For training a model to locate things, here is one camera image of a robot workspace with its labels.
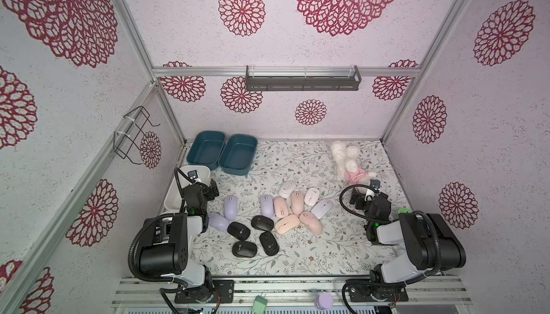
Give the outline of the teal storage box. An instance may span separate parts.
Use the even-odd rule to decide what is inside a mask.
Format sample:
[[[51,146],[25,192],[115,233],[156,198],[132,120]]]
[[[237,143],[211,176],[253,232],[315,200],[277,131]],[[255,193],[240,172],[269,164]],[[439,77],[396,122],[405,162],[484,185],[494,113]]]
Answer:
[[[257,146],[256,137],[246,134],[231,136],[220,155],[220,168],[226,174],[246,176],[252,167]]]
[[[190,165],[207,166],[211,171],[217,169],[225,140],[226,135],[223,132],[200,132],[191,145],[186,161]]]

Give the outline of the white mouse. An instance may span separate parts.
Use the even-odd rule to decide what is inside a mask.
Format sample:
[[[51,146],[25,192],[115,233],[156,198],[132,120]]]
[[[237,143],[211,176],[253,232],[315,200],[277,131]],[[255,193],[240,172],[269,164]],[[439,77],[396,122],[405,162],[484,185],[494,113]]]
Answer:
[[[320,198],[320,191],[317,188],[309,188],[305,195],[305,205],[315,206]]]
[[[311,213],[317,218],[322,219],[333,208],[334,204],[329,199],[322,199],[311,209]]]
[[[289,199],[292,193],[296,189],[296,182],[287,181],[279,189],[279,196],[285,199]]]

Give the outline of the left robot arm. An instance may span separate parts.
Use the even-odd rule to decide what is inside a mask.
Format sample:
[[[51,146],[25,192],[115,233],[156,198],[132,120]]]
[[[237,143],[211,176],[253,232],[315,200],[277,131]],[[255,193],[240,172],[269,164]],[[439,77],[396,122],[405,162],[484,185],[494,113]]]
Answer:
[[[215,293],[211,272],[191,259],[195,236],[209,228],[208,203],[219,196],[207,166],[174,169],[164,211],[145,220],[130,245],[128,267],[146,282],[171,283],[187,301],[206,302]]]

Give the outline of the green round toy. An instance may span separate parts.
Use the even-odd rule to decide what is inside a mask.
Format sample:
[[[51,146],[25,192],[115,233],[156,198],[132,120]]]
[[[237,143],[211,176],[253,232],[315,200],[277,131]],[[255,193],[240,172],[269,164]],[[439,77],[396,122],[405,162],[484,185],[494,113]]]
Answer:
[[[412,213],[412,212],[413,211],[411,209],[408,209],[406,207],[402,207],[397,211],[397,215],[409,214],[409,213]]]

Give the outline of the purple mouse lower left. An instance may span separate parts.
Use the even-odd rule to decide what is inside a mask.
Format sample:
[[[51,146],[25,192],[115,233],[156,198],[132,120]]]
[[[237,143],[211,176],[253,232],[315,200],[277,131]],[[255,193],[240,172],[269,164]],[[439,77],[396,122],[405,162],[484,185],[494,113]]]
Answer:
[[[227,232],[227,229],[231,224],[231,221],[229,219],[225,218],[225,216],[220,215],[217,212],[209,212],[208,218],[209,218],[209,227],[212,227],[213,229],[216,229],[219,232]]]

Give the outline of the purple mouse upright left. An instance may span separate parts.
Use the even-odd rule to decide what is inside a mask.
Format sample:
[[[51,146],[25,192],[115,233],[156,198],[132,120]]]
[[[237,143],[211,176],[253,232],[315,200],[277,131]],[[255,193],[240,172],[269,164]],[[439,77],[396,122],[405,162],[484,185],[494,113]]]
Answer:
[[[224,200],[223,216],[229,221],[237,218],[239,213],[239,199],[236,196],[230,195]]]

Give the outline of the pink mouse lower right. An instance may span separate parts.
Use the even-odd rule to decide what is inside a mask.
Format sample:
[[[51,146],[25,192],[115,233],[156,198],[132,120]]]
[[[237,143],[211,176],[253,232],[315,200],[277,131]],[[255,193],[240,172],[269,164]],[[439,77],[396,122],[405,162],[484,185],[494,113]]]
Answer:
[[[300,222],[314,235],[320,236],[323,233],[323,225],[320,220],[311,212],[304,211],[299,215]]]

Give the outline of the purple mouse centre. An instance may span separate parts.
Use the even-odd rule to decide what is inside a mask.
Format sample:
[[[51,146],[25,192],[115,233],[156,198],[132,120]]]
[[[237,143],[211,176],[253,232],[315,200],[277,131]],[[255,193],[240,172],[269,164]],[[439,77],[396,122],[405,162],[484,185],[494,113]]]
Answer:
[[[271,195],[260,196],[260,212],[262,216],[267,218],[273,218],[275,216],[273,199]]]

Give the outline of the black mouse lower right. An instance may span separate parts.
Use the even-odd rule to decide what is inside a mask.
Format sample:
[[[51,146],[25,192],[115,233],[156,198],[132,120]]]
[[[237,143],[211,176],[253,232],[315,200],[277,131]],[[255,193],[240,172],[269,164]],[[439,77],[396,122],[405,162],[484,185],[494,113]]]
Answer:
[[[279,244],[271,232],[263,232],[259,240],[266,255],[274,256],[279,253]]]

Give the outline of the pink mouse lower left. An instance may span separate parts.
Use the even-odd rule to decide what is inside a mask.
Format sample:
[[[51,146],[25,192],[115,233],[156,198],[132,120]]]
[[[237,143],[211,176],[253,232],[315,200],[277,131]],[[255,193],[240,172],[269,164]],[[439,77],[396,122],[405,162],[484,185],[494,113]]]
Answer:
[[[292,214],[288,215],[282,219],[279,219],[275,224],[274,228],[276,232],[280,235],[284,235],[290,232],[292,229],[300,225],[300,219],[298,216]]]

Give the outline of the purple round cap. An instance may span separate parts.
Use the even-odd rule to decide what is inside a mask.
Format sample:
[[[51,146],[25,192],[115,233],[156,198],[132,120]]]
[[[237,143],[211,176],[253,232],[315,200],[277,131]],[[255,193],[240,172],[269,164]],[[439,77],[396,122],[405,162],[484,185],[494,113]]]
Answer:
[[[315,298],[315,308],[318,311],[326,311],[333,307],[334,298],[331,293],[323,292]]]

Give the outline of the green connector block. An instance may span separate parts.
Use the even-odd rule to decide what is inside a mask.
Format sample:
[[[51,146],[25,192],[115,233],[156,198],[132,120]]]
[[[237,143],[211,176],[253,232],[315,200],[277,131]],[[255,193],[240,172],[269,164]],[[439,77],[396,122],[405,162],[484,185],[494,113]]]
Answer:
[[[261,296],[256,296],[256,298],[254,299],[253,306],[252,306],[252,313],[253,314],[264,314],[264,312],[266,310],[266,307],[267,307],[267,304],[268,304],[267,299],[265,299]]]

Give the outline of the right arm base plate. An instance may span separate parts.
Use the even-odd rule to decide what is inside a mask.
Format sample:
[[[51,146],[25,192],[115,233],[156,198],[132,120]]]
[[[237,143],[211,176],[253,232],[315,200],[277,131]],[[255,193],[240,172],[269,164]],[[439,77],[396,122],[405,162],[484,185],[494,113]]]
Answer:
[[[371,285],[368,280],[348,280],[347,298],[354,303],[400,303],[409,300],[405,288]]]

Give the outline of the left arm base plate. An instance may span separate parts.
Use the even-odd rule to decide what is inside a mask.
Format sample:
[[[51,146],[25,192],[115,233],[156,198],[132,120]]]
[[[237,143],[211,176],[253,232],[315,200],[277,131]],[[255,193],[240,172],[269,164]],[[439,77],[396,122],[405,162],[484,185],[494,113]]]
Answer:
[[[191,288],[176,294],[177,304],[227,304],[233,302],[234,280],[214,279],[209,286]]]

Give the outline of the dark wall shelf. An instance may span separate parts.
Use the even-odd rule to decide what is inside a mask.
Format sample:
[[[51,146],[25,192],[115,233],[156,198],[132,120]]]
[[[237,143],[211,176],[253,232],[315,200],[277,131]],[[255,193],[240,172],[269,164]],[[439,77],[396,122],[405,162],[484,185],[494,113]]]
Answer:
[[[362,76],[357,66],[338,76],[260,76],[246,68],[245,86],[255,92],[358,91]]]

